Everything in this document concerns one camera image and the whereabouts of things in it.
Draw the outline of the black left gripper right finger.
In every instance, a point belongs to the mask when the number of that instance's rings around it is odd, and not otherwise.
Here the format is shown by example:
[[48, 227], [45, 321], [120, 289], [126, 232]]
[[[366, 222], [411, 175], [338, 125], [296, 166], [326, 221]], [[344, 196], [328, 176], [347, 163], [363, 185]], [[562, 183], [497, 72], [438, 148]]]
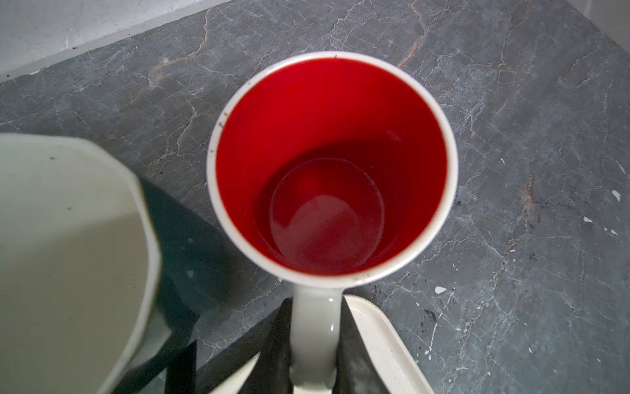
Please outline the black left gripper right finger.
[[340, 329], [336, 359], [336, 393], [388, 393], [389, 390], [372, 363], [344, 297], [341, 304]]

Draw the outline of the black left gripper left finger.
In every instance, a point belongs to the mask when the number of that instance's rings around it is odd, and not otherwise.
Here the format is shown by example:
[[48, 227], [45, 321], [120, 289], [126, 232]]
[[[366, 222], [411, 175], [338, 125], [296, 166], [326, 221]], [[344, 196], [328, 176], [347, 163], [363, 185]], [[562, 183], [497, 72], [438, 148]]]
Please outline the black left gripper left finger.
[[248, 393], [293, 392], [290, 381], [291, 311], [292, 299], [285, 299], [248, 377]]

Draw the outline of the white mug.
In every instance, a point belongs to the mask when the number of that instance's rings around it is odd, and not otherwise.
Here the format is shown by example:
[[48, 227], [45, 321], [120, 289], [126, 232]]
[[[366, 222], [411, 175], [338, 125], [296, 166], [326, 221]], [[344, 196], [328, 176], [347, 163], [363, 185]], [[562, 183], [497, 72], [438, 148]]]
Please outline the white mug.
[[230, 240], [293, 287], [293, 390], [336, 393], [344, 291], [409, 264], [451, 210], [458, 154], [445, 113], [375, 57], [299, 55], [228, 101], [206, 175]]

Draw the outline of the dark green mug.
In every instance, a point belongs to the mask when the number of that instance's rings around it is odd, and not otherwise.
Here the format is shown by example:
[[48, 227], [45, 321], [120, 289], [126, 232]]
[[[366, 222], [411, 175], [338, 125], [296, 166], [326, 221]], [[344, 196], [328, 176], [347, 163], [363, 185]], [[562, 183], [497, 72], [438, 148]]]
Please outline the dark green mug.
[[139, 392], [229, 285], [220, 231], [106, 150], [2, 134], [2, 392]]

